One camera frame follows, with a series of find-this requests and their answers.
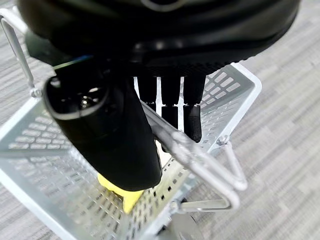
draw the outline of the grey carpet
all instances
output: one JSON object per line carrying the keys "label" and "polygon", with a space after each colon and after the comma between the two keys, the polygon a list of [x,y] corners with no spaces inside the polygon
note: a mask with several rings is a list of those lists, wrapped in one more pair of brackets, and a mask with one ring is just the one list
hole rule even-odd
{"label": "grey carpet", "polygon": [[[0,0],[1,7],[12,6]],[[263,90],[232,135],[249,181],[233,212],[201,214],[208,240],[320,239],[320,0],[305,0],[290,32],[242,62]],[[28,59],[37,81],[50,68]],[[0,30],[0,124],[28,98]],[[0,239],[58,239],[0,185]]]}

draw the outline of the metal wire basket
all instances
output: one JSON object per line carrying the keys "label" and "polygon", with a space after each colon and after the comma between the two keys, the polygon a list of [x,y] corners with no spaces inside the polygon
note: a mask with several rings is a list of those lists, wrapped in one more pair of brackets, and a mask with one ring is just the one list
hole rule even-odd
{"label": "metal wire basket", "polygon": [[[13,15],[0,11],[21,63],[24,56],[22,50],[17,54],[20,45],[13,43],[11,28],[24,32],[26,26]],[[23,67],[30,77],[28,66]],[[31,87],[34,97],[41,95]],[[239,205],[235,190],[244,190],[247,182],[228,140],[260,91],[261,82],[240,64],[207,76],[200,104],[203,137],[198,144],[142,103],[156,138],[173,158],[163,166],[160,184],[145,190],[130,214],[124,213],[120,197],[99,184],[96,170],[61,133],[39,98],[30,99],[0,130],[0,181],[64,240],[154,238],[174,214],[226,211]],[[213,157],[222,147],[231,171]],[[220,197],[182,203],[199,183]]]}

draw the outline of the yellow object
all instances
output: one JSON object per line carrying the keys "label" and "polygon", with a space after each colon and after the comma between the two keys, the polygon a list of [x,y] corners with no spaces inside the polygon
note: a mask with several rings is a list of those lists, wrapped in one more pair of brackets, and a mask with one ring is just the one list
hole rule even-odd
{"label": "yellow object", "polygon": [[142,191],[126,191],[117,187],[116,185],[105,179],[100,173],[98,173],[98,181],[106,189],[115,192],[116,194],[123,197],[123,211],[128,214],[139,200],[140,196],[144,192]]}

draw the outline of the perforated metal tray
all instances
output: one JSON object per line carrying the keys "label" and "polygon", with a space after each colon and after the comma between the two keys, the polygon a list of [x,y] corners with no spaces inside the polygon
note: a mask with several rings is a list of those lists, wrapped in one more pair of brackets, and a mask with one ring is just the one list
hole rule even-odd
{"label": "perforated metal tray", "polygon": [[[177,157],[183,165],[172,158],[163,166],[161,183],[145,190],[129,215],[123,212],[122,200],[99,185],[97,172],[64,137],[38,99],[30,99],[1,128],[0,180],[62,239],[151,239],[170,222],[176,212],[173,203],[185,198],[200,179],[211,183],[211,178],[199,176],[199,171],[208,170],[200,151],[215,154],[217,139],[231,134],[260,90],[260,81],[240,64],[209,75],[201,102],[203,138],[195,148],[189,148],[183,136],[170,132],[172,127],[165,121],[167,125],[159,127],[157,121],[163,120],[144,107],[157,137],[164,144],[175,144],[170,151],[182,153]],[[186,149],[191,157],[183,155]],[[230,185],[225,187],[234,194],[236,207],[236,193]]]}

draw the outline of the white wire basket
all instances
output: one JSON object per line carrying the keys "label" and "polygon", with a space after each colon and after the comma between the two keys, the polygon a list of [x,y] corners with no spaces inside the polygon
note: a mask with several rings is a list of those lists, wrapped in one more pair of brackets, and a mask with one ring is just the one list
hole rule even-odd
{"label": "white wire basket", "polygon": [[[0,19],[31,94],[40,96],[12,28],[25,33],[27,27],[14,11],[1,9]],[[239,206],[236,190],[245,190],[247,182],[229,136],[261,88],[238,63],[208,75],[198,144],[142,103],[155,137],[173,157],[163,166],[160,184],[145,190],[130,214],[124,213],[121,198],[99,184],[96,170],[62,134],[40,98],[31,98],[0,130],[0,181],[63,240],[162,239],[158,233],[175,214]],[[221,148],[231,170],[214,158]],[[220,197],[182,203],[199,183]]]}

